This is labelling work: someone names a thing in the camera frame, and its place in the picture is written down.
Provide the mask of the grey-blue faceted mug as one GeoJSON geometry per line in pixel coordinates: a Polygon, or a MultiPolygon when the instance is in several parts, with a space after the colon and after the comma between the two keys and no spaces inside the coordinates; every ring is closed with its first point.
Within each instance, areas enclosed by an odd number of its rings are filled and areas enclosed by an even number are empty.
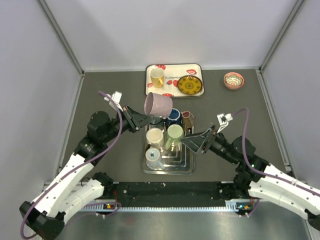
{"type": "Polygon", "coordinates": [[[164,125],[164,121],[165,120],[162,117],[153,117],[150,125],[156,128],[162,127],[164,125]]]}

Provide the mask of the purple mug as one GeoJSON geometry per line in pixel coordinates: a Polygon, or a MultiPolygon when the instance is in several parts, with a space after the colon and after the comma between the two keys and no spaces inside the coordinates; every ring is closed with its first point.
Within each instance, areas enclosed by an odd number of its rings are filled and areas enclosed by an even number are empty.
{"type": "Polygon", "coordinates": [[[167,118],[173,108],[173,100],[168,96],[150,92],[144,101],[144,114],[152,117],[167,118]]]}

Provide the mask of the cream mug black handle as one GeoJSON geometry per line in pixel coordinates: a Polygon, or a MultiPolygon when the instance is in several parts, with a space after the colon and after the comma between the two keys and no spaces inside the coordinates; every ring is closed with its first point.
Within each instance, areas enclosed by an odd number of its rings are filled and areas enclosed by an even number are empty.
{"type": "Polygon", "coordinates": [[[151,128],[146,133],[147,143],[160,151],[164,149],[165,137],[164,133],[159,128],[151,128]]]}

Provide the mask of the brown striped mug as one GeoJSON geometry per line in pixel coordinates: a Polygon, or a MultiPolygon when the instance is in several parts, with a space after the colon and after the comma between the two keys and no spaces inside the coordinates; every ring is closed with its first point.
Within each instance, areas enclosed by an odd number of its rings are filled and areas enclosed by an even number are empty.
{"type": "Polygon", "coordinates": [[[195,125],[195,119],[190,111],[183,111],[181,113],[182,127],[186,131],[195,125]]]}

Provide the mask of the light green mug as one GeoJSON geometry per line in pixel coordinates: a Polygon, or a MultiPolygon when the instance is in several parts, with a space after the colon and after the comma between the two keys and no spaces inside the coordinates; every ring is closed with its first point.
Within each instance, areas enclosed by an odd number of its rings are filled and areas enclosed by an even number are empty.
{"type": "Polygon", "coordinates": [[[166,130],[166,142],[164,149],[166,151],[173,151],[178,148],[181,139],[184,136],[183,128],[178,124],[170,125],[166,130]]]}

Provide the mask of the dark blue mug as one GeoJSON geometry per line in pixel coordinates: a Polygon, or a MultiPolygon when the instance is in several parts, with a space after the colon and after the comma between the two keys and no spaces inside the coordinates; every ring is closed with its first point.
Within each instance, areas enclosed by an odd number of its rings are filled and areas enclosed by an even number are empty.
{"type": "Polygon", "coordinates": [[[182,125],[181,112],[176,108],[172,108],[170,115],[165,119],[165,126],[169,127],[171,125],[182,125]]]}

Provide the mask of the light blue mug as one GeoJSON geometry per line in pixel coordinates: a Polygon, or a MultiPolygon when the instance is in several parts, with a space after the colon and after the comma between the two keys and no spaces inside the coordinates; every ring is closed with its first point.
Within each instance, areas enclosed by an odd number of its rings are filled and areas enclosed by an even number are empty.
{"type": "Polygon", "coordinates": [[[154,147],[149,148],[145,152],[146,165],[152,170],[165,170],[162,163],[161,152],[154,147]]]}

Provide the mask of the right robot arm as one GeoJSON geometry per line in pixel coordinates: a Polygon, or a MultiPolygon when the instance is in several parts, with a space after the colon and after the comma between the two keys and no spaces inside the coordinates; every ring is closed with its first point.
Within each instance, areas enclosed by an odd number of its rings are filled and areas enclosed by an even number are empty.
{"type": "Polygon", "coordinates": [[[215,127],[181,139],[194,153],[211,151],[236,167],[233,192],[239,198],[250,196],[285,208],[316,230],[320,228],[320,191],[276,168],[255,154],[255,147],[243,137],[229,143],[215,127]]]}

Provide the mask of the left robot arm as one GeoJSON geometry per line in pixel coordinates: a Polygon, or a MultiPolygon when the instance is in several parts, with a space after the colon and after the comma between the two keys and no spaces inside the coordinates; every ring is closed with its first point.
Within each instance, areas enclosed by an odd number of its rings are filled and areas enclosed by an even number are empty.
{"type": "Polygon", "coordinates": [[[78,143],[64,168],[50,185],[33,201],[25,201],[19,211],[22,226],[28,226],[44,240],[54,240],[66,223],[91,201],[109,198],[114,191],[112,179],[97,173],[81,190],[73,192],[77,183],[90,172],[125,131],[135,133],[152,121],[152,117],[136,112],[128,105],[110,118],[97,111],[87,124],[87,134],[78,143]]]}

